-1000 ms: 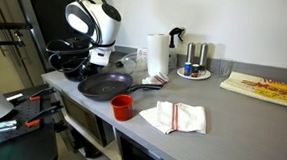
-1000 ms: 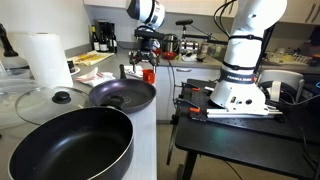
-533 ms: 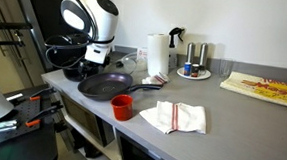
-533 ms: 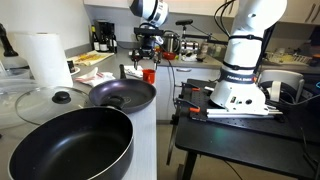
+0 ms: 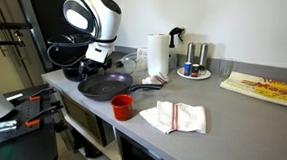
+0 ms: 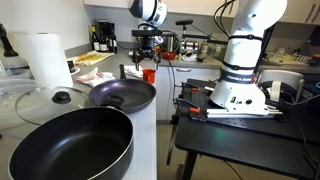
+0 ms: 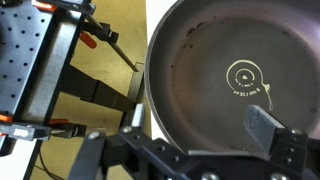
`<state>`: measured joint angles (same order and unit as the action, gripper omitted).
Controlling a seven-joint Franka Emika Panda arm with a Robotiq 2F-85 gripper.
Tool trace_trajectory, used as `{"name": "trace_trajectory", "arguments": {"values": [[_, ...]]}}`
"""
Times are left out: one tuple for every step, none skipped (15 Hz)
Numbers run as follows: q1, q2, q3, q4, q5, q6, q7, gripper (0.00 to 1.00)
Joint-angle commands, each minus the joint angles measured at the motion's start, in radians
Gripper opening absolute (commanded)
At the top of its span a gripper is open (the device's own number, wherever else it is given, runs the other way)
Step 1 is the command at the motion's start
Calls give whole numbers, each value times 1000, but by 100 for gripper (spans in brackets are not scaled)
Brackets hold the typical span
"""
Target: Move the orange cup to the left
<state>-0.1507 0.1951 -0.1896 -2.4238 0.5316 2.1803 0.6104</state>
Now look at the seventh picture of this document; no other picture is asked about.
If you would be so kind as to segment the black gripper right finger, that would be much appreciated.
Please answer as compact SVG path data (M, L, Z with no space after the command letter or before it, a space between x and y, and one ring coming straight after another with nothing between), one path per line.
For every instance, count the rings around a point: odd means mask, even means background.
M266 153L272 149L274 135L285 126L258 105L246 109L244 127L259 147Z

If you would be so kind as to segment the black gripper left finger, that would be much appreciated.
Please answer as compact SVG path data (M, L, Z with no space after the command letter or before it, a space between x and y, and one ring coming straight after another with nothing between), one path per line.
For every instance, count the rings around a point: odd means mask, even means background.
M144 126L145 120L145 105L144 104L137 104L133 118L131 121L131 126L136 128L142 128Z

